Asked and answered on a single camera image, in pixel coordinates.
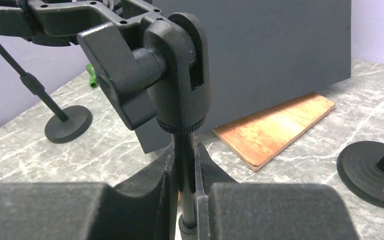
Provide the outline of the black tripod shock mount stand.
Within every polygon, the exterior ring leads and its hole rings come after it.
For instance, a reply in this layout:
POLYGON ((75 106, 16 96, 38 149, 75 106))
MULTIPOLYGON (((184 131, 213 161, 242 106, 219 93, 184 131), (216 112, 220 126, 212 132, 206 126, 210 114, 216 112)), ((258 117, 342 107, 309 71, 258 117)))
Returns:
POLYGON ((96 0, 0 0, 0 35, 80 45, 127 128, 156 119, 172 135, 175 228, 184 240, 196 240, 194 132, 211 104, 206 34, 191 14, 164 17, 143 0, 120 4, 122 14, 96 0))

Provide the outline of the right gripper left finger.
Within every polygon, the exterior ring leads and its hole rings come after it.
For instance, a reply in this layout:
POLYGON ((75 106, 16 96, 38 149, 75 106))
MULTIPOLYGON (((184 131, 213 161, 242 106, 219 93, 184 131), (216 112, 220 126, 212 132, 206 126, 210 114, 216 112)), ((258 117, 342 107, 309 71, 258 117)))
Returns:
POLYGON ((172 240, 174 147, 116 186, 0 183, 0 240, 172 240))

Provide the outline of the black round base mic stand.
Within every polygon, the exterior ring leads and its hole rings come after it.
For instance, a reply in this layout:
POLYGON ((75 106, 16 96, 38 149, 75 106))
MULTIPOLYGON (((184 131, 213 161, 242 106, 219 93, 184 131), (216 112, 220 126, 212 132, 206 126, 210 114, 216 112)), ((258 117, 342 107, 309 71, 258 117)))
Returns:
POLYGON ((351 192, 384 208, 384 143, 354 142, 340 152, 336 167, 340 179, 351 192))

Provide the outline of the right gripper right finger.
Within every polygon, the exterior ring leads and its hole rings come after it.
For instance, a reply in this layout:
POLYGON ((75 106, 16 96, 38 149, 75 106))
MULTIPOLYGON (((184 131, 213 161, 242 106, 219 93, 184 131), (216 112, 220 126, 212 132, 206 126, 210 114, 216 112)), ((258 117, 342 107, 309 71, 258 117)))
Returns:
POLYGON ((341 196, 314 183, 238 183, 195 146, 199 240, 357 240, 341 196))

